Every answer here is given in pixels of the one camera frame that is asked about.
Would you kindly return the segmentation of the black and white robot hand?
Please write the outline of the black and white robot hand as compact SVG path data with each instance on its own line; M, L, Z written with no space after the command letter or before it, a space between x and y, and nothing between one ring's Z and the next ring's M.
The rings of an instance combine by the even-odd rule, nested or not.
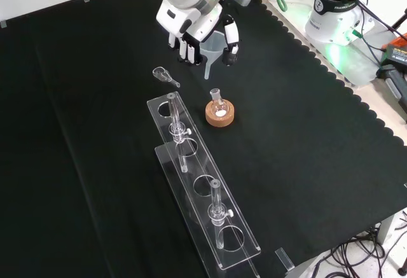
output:
M202 61L200 44L206 41L219 24L224 27L226 46L223 48L223 63L233 65L237 60L239 35L234 18L223 13L217 4L208 14L196 8L182 10L163 0L156 16L157 22L169 33L168 44L179 50L179 58L189 64Z

